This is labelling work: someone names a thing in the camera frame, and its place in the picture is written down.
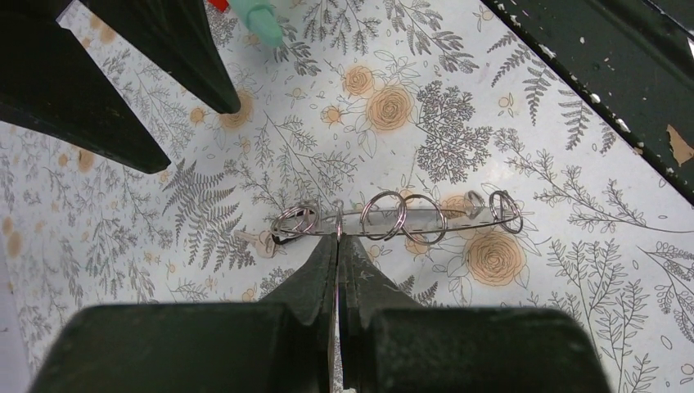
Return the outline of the black key tag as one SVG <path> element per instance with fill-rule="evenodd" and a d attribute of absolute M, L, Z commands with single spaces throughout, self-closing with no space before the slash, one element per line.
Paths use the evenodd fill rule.
<path fill-rule="evenodd" d="M 281 249 L 282 246 L 291 242 L 290 237 L 279 237 L 278 235 L 272 234 L 270 237 L 269 247 L 272 252 L 272 257 L 274 257 Z"/>

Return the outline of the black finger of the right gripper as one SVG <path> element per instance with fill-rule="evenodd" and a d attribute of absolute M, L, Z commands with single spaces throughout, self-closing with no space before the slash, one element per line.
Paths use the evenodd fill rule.
<path fill-rule="evenodd" d="M 145 174 L 171 161 L 69 29 L 67 1 L 1 3 L 1 119 Z"/>
<path fill-rule="evenodd" d="M 211 109 L 220 114 L 241 109 L 203 1 L 95 0 L 83 5 Z"/>

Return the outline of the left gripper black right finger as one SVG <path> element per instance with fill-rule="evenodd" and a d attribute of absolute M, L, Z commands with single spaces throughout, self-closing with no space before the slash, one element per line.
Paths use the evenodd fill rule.
<path fill-rule="evenodd" d="M 375 267 L 356 237 L 339 240 L 337 268 L 344 387 L 426 390 L 427 310 Z"/>

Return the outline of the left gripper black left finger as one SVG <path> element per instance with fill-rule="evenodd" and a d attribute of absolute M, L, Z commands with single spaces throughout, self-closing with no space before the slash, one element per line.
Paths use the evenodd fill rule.
<path fill-rule="evenodd" d="M 262 301 L 282 308 L 271 371 L 289 392 L 331 392 L 336 337 L 338 240 L 322 237 L 306 262 Z"/>

